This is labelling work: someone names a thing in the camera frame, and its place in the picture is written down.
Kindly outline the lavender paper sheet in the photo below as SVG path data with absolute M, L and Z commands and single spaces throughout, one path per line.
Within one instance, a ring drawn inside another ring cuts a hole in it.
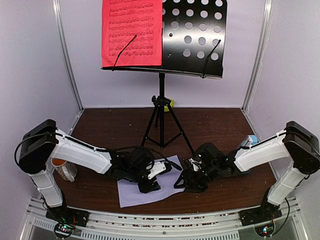
M 149 193 L 141 193 L 137 183 L 126 180 L 117 182 L 119 205 L 121 208 L 144 205 L 164 200 L 174 194 L 183 192 L 184 188 L 174 188 L 181 170 L 172 167 L 170 172 L 156 176 L 160 189 Z

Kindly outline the black music stand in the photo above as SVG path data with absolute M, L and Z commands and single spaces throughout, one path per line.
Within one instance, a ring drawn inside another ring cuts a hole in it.
M 111 71 L 155 72 L 159 95 L 152 98 L 154 109 L 149 123 L 160 128 L 156 144 L 165 148 L 166 74 L 223 76 L 223 54 L 228 3 L 225 0 L 161 0 L 162 64 L 160 66 L 103 67 Z

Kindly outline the red sheet music paper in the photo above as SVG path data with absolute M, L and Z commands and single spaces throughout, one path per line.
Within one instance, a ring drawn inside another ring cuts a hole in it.
M 101 23 L 102 67 L 162 65 L 161 0 L 104 0 Z

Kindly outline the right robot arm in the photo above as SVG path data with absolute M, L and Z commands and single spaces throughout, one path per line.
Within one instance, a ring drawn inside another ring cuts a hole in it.
M 266 192 L 266 200 L 256 210 L 259 220 L 268 220 L 285 198 L 309 175 L 320 169 L 318 138 L 295 121 L 285 129 L 254 145 L 239 146 L 227 155 L 213 143 L 202 144 L 175 182 L 176 189 L 202 193 L 218 177 L 233 177 L 274 160 L 290 157 L 292 163 L 284 175 Z

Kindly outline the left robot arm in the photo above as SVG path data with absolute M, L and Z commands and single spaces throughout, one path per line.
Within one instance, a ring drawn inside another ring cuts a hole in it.
M 64 160 L 110 175 L 117 181 L 136 183 L 142 193 L 159 190 L 157 175 L 167 170 L 166 164 L 155 162 L 148 149 L 139 146 L 132 149 L 118 152 L 90 145 L 66 134 L 56 127 L 54 120 L 47 119 L 23 136 L 15 149 L 14 160 L 31 177 L 53 215 L 67 222 L 72 218 L 72 211 L 65 206 L 64 195 L 47 170 L 48 160 Z

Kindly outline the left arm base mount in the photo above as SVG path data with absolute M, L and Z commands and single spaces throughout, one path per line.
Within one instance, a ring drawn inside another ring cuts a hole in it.
M 89 212 L 68 208 L 65 215 L 62 216 L 60 213 L 58 214 L 48 209 L 45 217 L 56 221 L 53 227 L 53 233 L 60 239 L 66 239 L 74 233 L 76 227 L 87 226 Z

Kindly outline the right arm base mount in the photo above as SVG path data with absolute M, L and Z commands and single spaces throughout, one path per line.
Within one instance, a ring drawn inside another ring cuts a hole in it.
M 243 227 L 253 225 L 255 233 L 263 238 L 273 235 L 276 228 L 274 220 L 282 216 L 282 212 L 277 206 L 254 207 L 241 210 L 238 214 Z

